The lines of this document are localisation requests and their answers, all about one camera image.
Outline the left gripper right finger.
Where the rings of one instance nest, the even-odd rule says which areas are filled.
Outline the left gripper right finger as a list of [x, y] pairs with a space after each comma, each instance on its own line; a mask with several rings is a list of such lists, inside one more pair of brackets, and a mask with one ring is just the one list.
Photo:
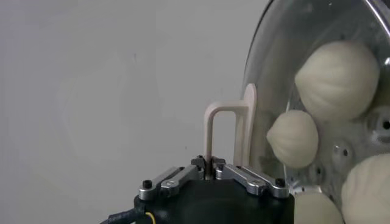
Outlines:
[[211, 157], [217, 180], [234, 180], [242, 185], [247, 193], [262, 196], [268, 192], [275, 198], [288, 198], [289, 188], [283, 178], [272, 178], [265, 173], [256, 173], [246, 166], [227, 164], [224, 159]]

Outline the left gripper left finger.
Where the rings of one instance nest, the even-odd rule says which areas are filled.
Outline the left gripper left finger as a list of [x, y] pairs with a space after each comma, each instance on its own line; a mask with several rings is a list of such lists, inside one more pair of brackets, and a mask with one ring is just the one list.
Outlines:
[[155, 200], [159, 195], [173, 197], [192, 180], [205, 179], [206, 161], [202, 155], [191, 160], [186, 167], [171, 167], [158, 177], [144, 180], [139, 187], [138, 197], [143, 201]]

